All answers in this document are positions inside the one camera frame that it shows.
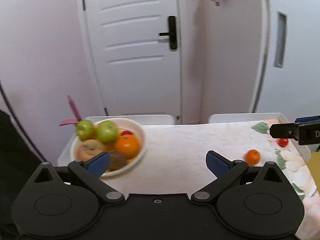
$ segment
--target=triangular hole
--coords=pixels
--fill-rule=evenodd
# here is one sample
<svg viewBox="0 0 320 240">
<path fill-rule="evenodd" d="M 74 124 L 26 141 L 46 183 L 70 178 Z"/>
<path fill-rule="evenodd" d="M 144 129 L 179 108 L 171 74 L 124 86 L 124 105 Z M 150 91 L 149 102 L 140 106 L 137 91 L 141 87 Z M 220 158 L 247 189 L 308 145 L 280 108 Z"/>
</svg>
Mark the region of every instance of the triangular hole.
<svg viewBox="0 0 320 240">
<path fill-rule="evenodd" d="M 35 183 L 50 181 L 52 180 L 52 176 L 47 168 L 44 168 L 40 171 L 38 177 L 35 180 Z"/>
<path fill-rule="evenodd" d="M 274 181 L 274 182 L 281 182 L 281 179 L 279 178 L 278 174 L 276 173 L 275 169 L 269 168 L 264 180 L 268 180 L 268 181 Z"/>
</svg>

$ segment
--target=red cherry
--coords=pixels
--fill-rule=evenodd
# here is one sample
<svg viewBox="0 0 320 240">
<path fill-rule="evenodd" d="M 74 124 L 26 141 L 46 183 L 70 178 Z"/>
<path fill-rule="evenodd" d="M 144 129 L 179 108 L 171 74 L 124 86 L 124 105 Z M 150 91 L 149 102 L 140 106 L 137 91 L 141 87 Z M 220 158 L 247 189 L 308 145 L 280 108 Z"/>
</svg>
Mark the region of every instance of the red cherry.
<svg viewBox="0 0 320 240">
<path fill-rule="evenodd" d="M 128 134 L 133 134 L 132 132 L 128 131 L 128 130 L 125 130 L 123 131 L 120 135 L 123 136 L 123 135 L 128 135 Z"/>
<path fill-rule="evenodd" d="M 277 141 L 278 145 L 280 147 L 286 147 L 288 145 L 289 140 L 288 139 L 279 139 Z"/>
</svg>

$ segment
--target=pink handle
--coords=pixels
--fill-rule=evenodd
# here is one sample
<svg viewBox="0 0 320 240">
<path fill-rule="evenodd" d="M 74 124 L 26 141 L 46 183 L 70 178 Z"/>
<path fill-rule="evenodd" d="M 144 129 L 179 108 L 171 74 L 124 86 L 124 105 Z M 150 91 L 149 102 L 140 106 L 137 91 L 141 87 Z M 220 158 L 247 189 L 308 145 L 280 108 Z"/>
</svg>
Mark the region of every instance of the pink handle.
<svg viewBox="0 0 320 240">
<path fill-rule="evenodd" d="M 75 116 L 76 119 L 78 119 L 78 121 L 81 121 L 81 115 L 79 114 L 79 111 L 76 107 L 75 102 L 72 100 L 71 96 L 67 96 L 68 97 L 68 101 L 69 101 L 69 105 L 71 107 L 71 110 Z"/>
<path fill-rule="evenodd" d="M 77 124 L 78 120 L 77 119 L 67 119 L 62 121 L 59 126 L 67 125 L 67 124 Z"/>
</svg>

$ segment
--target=floral tablecloth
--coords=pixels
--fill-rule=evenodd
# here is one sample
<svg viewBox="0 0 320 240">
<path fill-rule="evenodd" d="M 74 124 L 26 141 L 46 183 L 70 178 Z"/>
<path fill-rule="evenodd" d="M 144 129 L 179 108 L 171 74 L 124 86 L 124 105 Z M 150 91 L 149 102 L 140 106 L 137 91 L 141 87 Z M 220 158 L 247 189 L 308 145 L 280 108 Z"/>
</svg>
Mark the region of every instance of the floral tablecloth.
<svg viewBox="0 0 320 240">
<path fill-rule="evenodd" d="M 277 120 L 201 125 L 145 125 L 148 151 L 126 173 L 102 180 L 123 193 L 175 194 L 198 191 L 216 177 L 207 169 L 205 156 L 214 150 L 229 160 L 244 159 L 250 149 L 261 153 L 257 164 L 274 161 L 282 169 L 305 207 L 296 236 L 320 239 L 320 196 L 303 158 L 292 142 L 281 148 L 269 135 Z"/>
</svg>

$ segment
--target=yellow wooden surface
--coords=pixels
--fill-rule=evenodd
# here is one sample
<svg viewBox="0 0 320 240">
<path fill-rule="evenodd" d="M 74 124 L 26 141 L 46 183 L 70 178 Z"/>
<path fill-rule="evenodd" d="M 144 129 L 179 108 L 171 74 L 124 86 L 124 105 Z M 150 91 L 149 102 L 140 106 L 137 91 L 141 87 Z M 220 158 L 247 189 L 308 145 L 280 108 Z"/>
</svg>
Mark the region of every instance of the yellow wooden surface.
<svg viewBox="0 0 320 240">
<path fill-rule="evenodd" d="M 314 152 L 311 154 L 311 158 L 307 163 L 312 177 L 316 182 L 318 190 L 320 189 L 320 152 Z"/>
</svg>

